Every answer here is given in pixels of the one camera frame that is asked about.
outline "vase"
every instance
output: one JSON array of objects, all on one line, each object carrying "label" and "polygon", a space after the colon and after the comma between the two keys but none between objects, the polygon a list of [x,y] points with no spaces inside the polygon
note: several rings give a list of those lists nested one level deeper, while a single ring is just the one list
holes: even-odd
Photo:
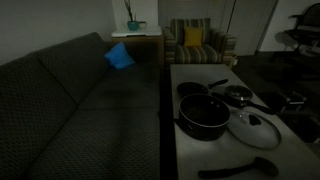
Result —
[{"label": "vase", "polygon": [[127,22],[128,28],[130,31],[136,31],[139,28],[139,22],[138,21],[128,21]]}]

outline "yellow pillow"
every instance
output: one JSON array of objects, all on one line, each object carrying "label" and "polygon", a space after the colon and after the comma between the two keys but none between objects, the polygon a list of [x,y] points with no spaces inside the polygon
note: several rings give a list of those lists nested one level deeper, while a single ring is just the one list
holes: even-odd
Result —
[{"label": "yellow pillow", "polygon": [[203,28],[185,27],[184,46],[202,46]]}]

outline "potted plant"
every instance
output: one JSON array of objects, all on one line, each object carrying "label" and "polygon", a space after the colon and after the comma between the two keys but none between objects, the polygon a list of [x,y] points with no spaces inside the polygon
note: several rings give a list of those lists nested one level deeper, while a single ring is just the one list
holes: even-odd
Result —
[{"label": "potted plant", "polygon": [[131,3],[130,0],[124,0],[124,4],[126,5],[126,8],[128,10],[130,21],[127,22],[128,28],[131,31],[135,31],[139,28],[139,22],[136,21],[136,16],[134,19],[132,18],[132,12],[131,12]]}]

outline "sofa armrest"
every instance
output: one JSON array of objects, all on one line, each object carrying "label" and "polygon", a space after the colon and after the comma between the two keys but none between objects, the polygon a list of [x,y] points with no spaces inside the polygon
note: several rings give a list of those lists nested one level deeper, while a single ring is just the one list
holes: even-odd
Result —
[{"label": "sofa armrest", "polygon": [[222,54],[221,62],[235,56],[237,38],[218,29],[211,29],[210,45]]},{"label": "sofa armrest", "polygon": [[163,29],[164,35],[164,64],[165,67],[169,67],[174,63],[175,50],[177,46],[177,40],[175,39],[170,28]]}]

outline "gray patterned sofa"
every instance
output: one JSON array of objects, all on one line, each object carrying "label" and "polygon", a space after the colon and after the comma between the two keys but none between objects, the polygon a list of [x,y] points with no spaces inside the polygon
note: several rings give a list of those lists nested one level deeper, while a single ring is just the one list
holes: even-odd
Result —
[{"label": "gray patterned sofa", "polygon": [[97,33],[0,67],[0,179],[159,179],[156,63],[116,70]]}]

